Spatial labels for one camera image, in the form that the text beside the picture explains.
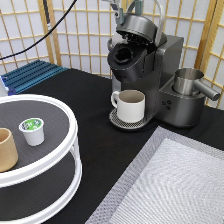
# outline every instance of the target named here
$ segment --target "mug handle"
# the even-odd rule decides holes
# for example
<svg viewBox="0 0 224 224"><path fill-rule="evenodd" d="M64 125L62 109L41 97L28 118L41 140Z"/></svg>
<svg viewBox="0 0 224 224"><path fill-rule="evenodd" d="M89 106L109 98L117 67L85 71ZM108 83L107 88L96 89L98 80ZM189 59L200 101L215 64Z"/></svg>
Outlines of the mug handle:
<svg viewBox="0 0 224 224"><path fill-rule="evenodd" d="M118 95L119 95L119 93L120 93L120 92L115 91L115 92L113 92L112 95L111 95L111 103L112 103L112 105L113 105L115 108L117 108L117 104L115 103L115 97L116 97L116 99L118 99Z"/></svg>

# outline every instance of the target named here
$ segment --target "green lid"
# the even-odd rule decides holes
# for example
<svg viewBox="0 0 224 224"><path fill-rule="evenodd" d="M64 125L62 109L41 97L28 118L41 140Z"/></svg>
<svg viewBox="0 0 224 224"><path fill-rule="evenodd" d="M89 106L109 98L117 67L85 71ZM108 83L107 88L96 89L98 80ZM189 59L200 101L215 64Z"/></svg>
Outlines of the green lid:
<svg viewBox="0 0 224 224"><path fill-rule="evenodd" d="M22 124L22 128L26 131L34 131L40 128L42 121L40 119L29 119Z"/></svg>

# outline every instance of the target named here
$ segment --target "white mug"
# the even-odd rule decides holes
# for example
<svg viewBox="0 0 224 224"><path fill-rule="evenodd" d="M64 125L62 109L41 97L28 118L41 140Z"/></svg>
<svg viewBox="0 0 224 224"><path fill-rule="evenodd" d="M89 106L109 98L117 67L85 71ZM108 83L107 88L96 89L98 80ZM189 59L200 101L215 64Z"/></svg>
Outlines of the white mug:
<svg viewBox="0 0 224 224"><path fill-rule="evenodd" d="M137 90L115 91L111 102L117 108L117 117L126 123L135 123L145 114L145 95Z"/></svg>

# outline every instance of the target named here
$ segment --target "coffee machine lid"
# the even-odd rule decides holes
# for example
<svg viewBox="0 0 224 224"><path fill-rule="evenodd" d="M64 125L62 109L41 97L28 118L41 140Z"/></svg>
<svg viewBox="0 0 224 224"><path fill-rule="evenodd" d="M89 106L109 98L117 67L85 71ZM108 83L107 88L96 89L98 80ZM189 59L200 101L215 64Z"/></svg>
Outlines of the coffee machine lid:
<svg viewBox="0 0 224 224"><path fill-rule="evenodd" d="M155 43L157 29L158 27L148 18L133 13L126 13L124 14L124 22L117 25L116 31L123 37L129 37L130 34L134 34L146 39L150 43ZM159 46L166 41L167 37L162 33Z"/></svg>

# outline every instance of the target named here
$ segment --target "tan cup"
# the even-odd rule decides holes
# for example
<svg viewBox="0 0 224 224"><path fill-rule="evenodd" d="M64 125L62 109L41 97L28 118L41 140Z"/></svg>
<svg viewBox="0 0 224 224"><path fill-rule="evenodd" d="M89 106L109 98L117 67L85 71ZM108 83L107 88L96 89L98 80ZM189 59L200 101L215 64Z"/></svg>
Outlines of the tan cup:
<svg viewBox="0 0 224 224"><path fill-rule="evenodd" d="M9 170L17 161L18 153L12 132L6 128L0 128L0 172Z"/></svg>

